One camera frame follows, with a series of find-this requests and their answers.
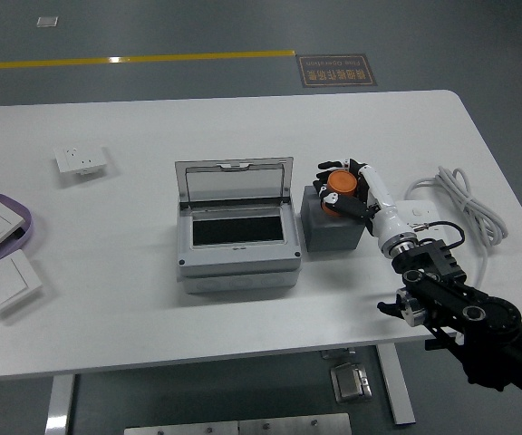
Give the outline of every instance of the orange cylinder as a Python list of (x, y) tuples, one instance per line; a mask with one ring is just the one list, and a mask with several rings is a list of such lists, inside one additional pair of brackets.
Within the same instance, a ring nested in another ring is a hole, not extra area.
[[(347, 170), (338, 169), (327, 178), (327, 188), (339, 194), (352, 197), (358, 187), (358, 180)], [(330, 216), (341, 216), (322, 204), (322, 210)]]

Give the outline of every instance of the white table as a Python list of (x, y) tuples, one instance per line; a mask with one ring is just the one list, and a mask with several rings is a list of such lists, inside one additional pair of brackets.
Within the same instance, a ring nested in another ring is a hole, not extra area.
[[(103, 176), (60, 176), (53, 147), (78, 144), (105, 147)], [(173, 162), (283, 156), (295, 158), (297, 212), (323, 160), (370, 163), (396, 198), (439, 165), (464, 168), (510, 233), (482, 290), (522, 312), (522, 208), (451, 92), (0, 107), (0, 193), (34, 215), (24, 251), (43, 282), (36, 298), (0, 317), (0, 378), (427, 336), (376, 309), (401, 279), (367, 234), (351, 253), (304, 252), (293, 288), (184, 293)], [(441, 199), (441, 217), (461, 221), (443, 195), (416, 195)], [(472, 284), (476, 249), (454, 255)]]

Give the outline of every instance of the clear plastic lid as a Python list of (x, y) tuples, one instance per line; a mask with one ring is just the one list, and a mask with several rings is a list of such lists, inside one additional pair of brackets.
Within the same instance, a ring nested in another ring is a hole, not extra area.
[(177, 161), (181, 204), (289, 198), (293, 158)]

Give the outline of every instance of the gray electrical box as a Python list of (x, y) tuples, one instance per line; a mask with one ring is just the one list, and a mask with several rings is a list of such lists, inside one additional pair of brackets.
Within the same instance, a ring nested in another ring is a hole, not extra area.
[(178, 271), (188, 293), (295, 285), (293, 158), (177, 161), (175, 168)]

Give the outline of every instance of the gray box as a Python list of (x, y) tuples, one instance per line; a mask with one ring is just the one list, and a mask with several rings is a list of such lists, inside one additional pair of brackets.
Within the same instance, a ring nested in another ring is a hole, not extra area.
[(355, 249), (365, 225), (350, 217), (327, 215), (313, 186), (305, 186), (301, 205), (307, 252)]
[(295, 285), (293, 158), (178, 161), (178, 271), (188, 293)]

